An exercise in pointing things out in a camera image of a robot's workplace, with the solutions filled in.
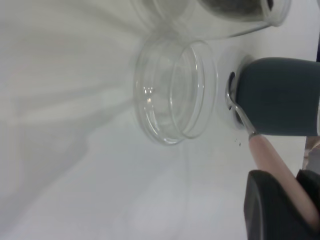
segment pink handle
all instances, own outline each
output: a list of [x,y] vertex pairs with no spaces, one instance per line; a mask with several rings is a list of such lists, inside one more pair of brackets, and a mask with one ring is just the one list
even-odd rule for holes
[[318,232],[320,217],[316,206],[271,143],[264,136],[257,135],[249,140],[249,147],[258,169],[277,179],[304,220]]

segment dark granular powder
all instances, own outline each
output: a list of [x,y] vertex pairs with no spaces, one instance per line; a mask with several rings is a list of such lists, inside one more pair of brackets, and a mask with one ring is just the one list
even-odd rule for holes
[[[198,0],[202,6],[222,17],[254,20],[262,16],[261,0]],[[274,0],[267,0],[270,10]]]

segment clear glass dish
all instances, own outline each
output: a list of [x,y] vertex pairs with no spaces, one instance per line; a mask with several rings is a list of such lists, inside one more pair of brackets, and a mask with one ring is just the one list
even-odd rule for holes
[[167,145],[206,129],[217,92],[217,71],[207,43],[157,31],[136,64],[135,106],[146,133]]
[[150,0],[177,32],[197,39],[235,37],[286,19],[291,0]]

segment black object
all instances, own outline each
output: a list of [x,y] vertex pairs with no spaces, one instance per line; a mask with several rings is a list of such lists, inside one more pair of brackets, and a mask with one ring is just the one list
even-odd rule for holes
[[320,63],[271,57],[239,76],[236,102],[264,135],[318,136]]
[[[296,179],[320,212],[320,176],[301,170]],[[244,217],[248,240],[320,240],[279,182],[264,171],[254,170],[248,175]]]

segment white background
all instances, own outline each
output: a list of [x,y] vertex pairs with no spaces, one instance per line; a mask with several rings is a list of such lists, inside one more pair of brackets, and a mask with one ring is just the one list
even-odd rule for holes
[[[127,0],[0,2],[0,239],[247,238],[255,165],[225,83],[246,54],[314,61],[317,2],[293,0],[279,28],[210,41],[219,93],[209,127],[171,147],[144,135],[133,108],[153,17]],[[296,174],[305,138],[269,139]]]

